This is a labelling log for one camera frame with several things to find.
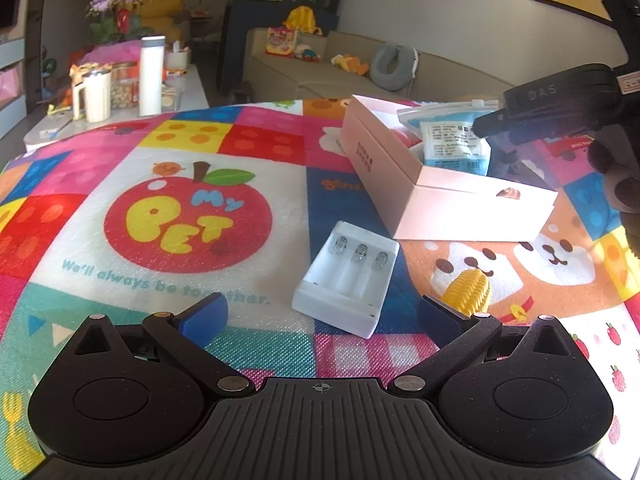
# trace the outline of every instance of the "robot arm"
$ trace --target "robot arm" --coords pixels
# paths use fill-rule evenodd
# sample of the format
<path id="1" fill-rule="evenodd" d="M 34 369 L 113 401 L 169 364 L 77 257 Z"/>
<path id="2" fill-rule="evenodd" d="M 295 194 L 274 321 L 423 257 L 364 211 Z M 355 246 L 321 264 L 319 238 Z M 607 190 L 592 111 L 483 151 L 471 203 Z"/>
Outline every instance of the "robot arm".
<path id="1" fill-rule="evenodd" d="M 508 133 L 516 145 L 593 136 L 590 163 L 604 174 L 607 200 L 622 212 L 630 246 L 640 254 L 640 1 L 602 3 L 627 63 L 582 65 L 508 90 L 504 108 L 476 119 L 474 133 L 481 138 Z"/>

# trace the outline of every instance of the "crosshair marking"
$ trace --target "crosshair marking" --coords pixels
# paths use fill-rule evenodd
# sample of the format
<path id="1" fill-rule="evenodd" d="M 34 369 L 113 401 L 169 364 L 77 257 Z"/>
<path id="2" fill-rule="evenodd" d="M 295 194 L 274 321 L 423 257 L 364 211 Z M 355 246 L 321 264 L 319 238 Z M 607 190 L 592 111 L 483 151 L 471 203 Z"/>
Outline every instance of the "crosshair marking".
<path id="1" fill-rule="evenodd" d="M 320 392 L 321 394 L 324 394 L 326 391 L 330 389 L 331 389 L 331 386 L 329 386 L 327 383 L 314 384 L 314 390 L 316 390 L 317 392 Z"/>

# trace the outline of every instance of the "yellow cushion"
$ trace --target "yellow cushion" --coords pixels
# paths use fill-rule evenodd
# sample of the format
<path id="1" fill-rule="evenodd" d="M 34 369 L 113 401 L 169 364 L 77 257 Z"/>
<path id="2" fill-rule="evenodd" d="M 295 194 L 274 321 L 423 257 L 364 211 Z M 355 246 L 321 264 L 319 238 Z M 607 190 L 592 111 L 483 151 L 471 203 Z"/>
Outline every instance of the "yellow cushion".
<path id="1" fill-rule="evenodd" d="M 151 27 L 156 34 L 165 36 L 168 43 L 173 43 L 182 38 L 182 31 L 174 25 L 174 20 L 168 16 L 159 16 L 158 18 L 142 18 L 140 24 L 143 27 Z"/>
<path id="2" fill-rule="evenodd" d="M 177 14 L 183 8 L 182 0 L 151 0 L 140 6 L 138 14 L 140 18 L 158 18 Z"/>

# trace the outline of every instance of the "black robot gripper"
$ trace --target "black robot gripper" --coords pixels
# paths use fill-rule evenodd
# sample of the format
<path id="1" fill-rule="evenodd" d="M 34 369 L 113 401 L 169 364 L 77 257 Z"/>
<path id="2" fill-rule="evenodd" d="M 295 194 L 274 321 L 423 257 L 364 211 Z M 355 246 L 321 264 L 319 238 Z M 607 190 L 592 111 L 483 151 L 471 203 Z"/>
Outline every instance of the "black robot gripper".
<path id="1" fill-rule="evenodd" d="M 502 326 L 425 296 L 418 318 L 441 349 L 388 387 L 267 378 L 257 390 L 182 335 L 196 314 L 89 316 L 31 397 L 47 459 L 28 478 L 616 478 L 593 457 L 611 400 L 555 317 Z"/>

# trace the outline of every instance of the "beige sofa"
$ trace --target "beige sofa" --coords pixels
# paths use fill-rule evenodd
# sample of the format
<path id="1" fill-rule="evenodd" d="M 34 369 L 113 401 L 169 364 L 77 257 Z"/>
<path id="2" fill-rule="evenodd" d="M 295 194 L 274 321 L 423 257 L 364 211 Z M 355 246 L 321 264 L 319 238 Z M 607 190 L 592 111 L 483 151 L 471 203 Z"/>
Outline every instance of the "beige sofa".
<path id="1" fill-rule="evenodd" d="M 398 92 L 388 92 L 368 76 L 345 72 L 329 63 L 338 54 L 358 56 L 368 63 L 382 41 L 343 32 L 330 32 L 326 38 L 302 34 L 300 41 L 311 46 L 322 57 L 322 62 L 270 56 L 264 51 L 266 29 L 254 28 L 249 32 L 243 79 L 250 83 L 254 101 L 343 98 L 357 94 L 448 102 L 464 96 L 501 97 L 512 86 L 474 68 L 420 52 L 412 85 Z"/>

